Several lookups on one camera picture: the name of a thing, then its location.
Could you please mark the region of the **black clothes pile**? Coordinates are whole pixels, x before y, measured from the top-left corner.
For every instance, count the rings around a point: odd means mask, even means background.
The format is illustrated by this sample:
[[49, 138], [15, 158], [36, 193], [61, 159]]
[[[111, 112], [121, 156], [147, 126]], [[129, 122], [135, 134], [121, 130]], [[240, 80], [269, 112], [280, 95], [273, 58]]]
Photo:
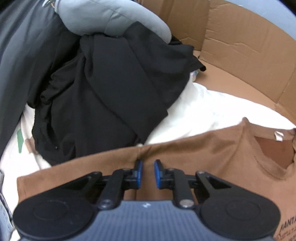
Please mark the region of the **black clothes pile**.
[[62, 30], [34, 58], [36, 151], [58, 165], [145, 143], [195, 70], [206, 67], [192, 46], [168, 44], [138, 22], [121, 37]]

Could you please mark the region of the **brown cardboard sheet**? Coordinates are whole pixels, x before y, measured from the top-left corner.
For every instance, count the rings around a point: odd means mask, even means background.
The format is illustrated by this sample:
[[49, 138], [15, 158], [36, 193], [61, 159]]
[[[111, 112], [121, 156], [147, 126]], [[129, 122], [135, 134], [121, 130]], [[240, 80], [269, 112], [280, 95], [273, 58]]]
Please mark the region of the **brown cardboard sheet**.
[[195, 47], [197, 82], [295, 121], [295, 15], [280, 1], [141, 1]]

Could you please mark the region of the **brown printed t-shirt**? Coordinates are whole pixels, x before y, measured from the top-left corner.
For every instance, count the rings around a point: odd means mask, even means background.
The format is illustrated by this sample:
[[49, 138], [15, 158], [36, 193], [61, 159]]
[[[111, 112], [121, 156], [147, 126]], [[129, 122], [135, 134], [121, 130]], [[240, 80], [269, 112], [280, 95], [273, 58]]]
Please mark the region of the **brown printed t-shirt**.
[[276, 240], [295, 240], [295, 129], [266, 128], [244, 118], [238, 125], [176, 141], [129, 147], [78, 158], [17, 179], [18, 199], [60, 186], [90, 172], [104, 175], [143, 162], [142, 187], [127, 199], [168, 199], [154, 178], [154, 161], [193, 175], [199, 170], [272, 200], [281, 211]]

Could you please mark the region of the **dark grey pillow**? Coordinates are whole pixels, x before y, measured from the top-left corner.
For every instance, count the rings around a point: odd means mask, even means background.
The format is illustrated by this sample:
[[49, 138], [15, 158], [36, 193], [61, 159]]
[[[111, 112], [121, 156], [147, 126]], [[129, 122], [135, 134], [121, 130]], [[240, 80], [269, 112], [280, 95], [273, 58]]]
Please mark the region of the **dark grey pillow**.
[[1, 11], [1, 152], [27, 102], [34, 55], [60, 20], [43, 1], [13, 1]]

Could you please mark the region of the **cream bear print duvet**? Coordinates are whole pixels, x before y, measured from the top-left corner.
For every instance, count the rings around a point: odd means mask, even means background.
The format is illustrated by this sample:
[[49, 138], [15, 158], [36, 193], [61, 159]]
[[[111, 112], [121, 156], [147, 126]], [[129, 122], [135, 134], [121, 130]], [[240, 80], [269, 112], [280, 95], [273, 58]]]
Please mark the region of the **cream bear print duvet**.
[[[295, 129], [295, 125], [287, 118], [266, 106], [208, 90], [189, 80], [179, 98], [169, 108], [168, 116], [151, 132], [145, 143], [131, 147], [166, 143], [236, 126], [244, 118], [266, 128]], [[19, 201], [17, 179], [55, 166], [50, 165], [41, 155], [30, 152], [24, 142], [18, 141], [17, 134], [24, 140], [33, 136], [34, 120], [34, 109], [25, 106], [1, 158], [1, 171], [4, 173], [2, 193], [11, 215]], [[14, 228], [10, 240], [18, 238]]]

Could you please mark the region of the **grey neck pillow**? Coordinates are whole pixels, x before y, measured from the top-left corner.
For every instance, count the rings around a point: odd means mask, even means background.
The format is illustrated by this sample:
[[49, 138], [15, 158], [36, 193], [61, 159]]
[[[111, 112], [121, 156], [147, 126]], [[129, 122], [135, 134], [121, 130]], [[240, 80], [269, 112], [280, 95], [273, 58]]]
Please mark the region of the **grey neck pillow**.
[[166, 43], [171, 30], [155, 13], [136, 1], [55, 1], [55, 13], [65, 27], [76, 35], [104, 33], [121, 36], [135, 22], [140, 22]]

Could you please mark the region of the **grey garment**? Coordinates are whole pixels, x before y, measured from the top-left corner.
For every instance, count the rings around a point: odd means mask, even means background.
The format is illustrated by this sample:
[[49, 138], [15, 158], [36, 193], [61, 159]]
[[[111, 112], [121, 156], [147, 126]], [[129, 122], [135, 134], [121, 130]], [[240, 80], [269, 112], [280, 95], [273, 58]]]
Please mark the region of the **grey garment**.
[[11, 239], [11, 234], [14, 231], [14, 226], [12, 224], [12, 215], [10, 209], [6, 203], [6, 200], [2, 193], [4, 182], [4, 173], [1, 171], [1, 192], [0, 192], [0, 228], [1, 228], [1, 241], [9, 241]]

